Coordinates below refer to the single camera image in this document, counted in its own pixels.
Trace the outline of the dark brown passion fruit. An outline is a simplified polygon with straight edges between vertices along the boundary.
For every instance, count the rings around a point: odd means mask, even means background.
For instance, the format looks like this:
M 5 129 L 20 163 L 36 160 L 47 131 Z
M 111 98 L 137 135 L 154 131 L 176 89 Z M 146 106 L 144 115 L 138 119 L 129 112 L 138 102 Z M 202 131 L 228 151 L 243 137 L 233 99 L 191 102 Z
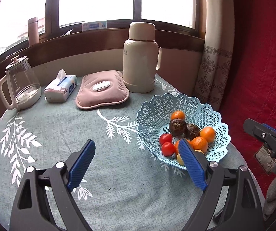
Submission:
M 169 132 L 175 137 L 180 137 L 187 131 L 187 123 L 185 120 L 176 118 L 169 123 Z

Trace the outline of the small orange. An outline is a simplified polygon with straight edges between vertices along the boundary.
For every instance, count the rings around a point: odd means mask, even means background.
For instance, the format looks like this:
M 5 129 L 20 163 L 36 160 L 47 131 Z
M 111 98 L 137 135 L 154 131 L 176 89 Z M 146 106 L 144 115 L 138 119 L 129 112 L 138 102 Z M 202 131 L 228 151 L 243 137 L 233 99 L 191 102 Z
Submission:
M 170 117 L 171 120 L 174 120 L 174 119 L 182 119 L 182 120 L 185 120 L 185 118 L 186 118 L 186 115 L 185 115 L 185 113 L 184 113 L 183 111 L 181 111 L 181 110 L 177 110 L 177 111 L 173 112 L 173 113 L 171 114 L 171 117 Z

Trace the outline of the cherry tomato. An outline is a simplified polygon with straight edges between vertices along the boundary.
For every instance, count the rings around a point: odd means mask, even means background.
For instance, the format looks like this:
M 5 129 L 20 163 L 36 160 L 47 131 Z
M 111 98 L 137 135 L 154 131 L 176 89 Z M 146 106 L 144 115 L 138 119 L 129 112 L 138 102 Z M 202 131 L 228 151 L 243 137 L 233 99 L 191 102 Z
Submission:
M 162 153 L 162 155 L 164 155 L 166 157 L 172 156 L 175 153 L 175 151 L 176 151 L 176 148 L 175 148 L 174 144 L 171 142 L 165 142 L 161 146 L 161 153 Z
M 173 141 L 173 136 L 168 133 L 164 133 L 159 137 L 160 146 L 163 146 L 166 142 L 172 143 L 172 141 Z

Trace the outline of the patterned curtain right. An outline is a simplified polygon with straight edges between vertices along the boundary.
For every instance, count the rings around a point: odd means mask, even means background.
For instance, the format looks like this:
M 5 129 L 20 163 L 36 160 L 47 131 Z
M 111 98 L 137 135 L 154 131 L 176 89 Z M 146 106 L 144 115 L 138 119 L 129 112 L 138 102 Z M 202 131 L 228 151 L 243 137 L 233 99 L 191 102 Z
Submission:
M 234 46 L 233 0 L 206 0 L 206 34 L 193 95 L 219 110 Z

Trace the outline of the grey leaf-pattern tablecloth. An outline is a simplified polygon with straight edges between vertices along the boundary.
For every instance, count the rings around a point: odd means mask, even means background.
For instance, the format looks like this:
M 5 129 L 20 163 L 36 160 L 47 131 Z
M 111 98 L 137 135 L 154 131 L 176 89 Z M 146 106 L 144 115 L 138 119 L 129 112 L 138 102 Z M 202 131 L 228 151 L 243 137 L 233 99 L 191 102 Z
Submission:
M 9 227 L 25 170 L 50 168 L 88 139 L 95 156 L 72 196 L 93 230 L 181 230 L 201 191 L 186 171 L 156 159 L 136 131 L 136 113 L 158 94 L 178 93 L 157 77 L 155 89 L 119 105 L 80 110 L 73 92 L 64 103 L 42 96 L 32 107 L 0 116 L 0 223 Z

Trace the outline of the tissue pack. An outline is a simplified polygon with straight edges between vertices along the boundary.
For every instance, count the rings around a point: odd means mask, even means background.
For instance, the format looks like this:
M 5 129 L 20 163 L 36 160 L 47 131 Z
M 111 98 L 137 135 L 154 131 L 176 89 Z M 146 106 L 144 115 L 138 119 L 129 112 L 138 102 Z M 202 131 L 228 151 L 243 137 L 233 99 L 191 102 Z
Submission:
M 77 86 L 77 76 L 67 75 L 64 69 L 60 69 L 57 77 L 44 89 L 44 95 L 48 102 L 65 102 Z

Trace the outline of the light blue plastic fruit basket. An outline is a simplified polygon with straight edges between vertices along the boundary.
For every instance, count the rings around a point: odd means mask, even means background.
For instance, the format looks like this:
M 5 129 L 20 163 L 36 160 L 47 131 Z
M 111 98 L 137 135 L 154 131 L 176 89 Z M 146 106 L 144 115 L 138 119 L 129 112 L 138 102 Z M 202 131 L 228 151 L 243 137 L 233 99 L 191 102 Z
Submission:
M 155 95 L 151 101 L 144 102 L 136 114 L 137 134 L 141 143 L 161 164 L 166 163 L 178 169 L 186 169 L 177 162 L 175 155 L 163 156 L 159 143 L 159 137 L 169 132 L 170 117 L 177 110 L 184 112 L 187 123 L 196 124 L 200 129 L 212 127 L 215 130 L 215 140 L 209 144 L 205 153 L 208 161 L 219 162 L 226 156 L 231 137 L 228 134 L 229 127 L 221 122 L 220 113 L 213 110 L 211 105 L 200 103 L 194 96 L 165 93 Z

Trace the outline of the pink hot water bag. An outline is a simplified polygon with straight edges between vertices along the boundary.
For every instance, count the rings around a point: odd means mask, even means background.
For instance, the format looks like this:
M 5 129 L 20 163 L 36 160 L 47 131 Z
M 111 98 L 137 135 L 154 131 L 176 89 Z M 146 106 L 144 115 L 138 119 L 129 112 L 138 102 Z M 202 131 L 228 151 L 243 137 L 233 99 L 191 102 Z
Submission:
M 121 104 L 129 96 L 130 92 L 123 82 L 123 74 L 120 71 L 100 71 L 82 78 L 75 103 L 81 110 L 91 110 L 101 106 Z

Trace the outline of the cream thermos flask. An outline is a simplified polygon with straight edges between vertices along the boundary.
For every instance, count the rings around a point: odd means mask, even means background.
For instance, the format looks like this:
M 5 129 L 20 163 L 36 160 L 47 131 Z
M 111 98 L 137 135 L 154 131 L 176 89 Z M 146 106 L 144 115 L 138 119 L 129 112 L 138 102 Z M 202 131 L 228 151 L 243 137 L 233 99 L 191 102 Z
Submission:
M 132 22 L 123 46 L 123 81 L 130 92 L 148 93 L 155 87 L 162 48 L 155 41 L 153 23 Z

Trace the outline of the pink tumbler on windowsill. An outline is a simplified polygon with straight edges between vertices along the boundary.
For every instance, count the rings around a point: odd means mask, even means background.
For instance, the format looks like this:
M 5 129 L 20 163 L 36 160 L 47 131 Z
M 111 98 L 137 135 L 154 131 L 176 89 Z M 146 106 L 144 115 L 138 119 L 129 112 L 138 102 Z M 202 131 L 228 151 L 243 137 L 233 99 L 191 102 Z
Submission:
M 28 20 L 28 43 L 33 46 L 39 43 L 38 19 L 33 17 Z

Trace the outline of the white blue box on windowsill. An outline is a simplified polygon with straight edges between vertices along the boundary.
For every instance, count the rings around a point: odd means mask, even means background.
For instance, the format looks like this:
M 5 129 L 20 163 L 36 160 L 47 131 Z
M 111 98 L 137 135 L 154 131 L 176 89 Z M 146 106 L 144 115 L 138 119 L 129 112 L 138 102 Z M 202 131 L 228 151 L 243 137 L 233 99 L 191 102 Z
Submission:
M 82 31 L 99 30 L 99 29 L 106 29 L 106 28 L 107 28 L 106 20 L 82 23 Z

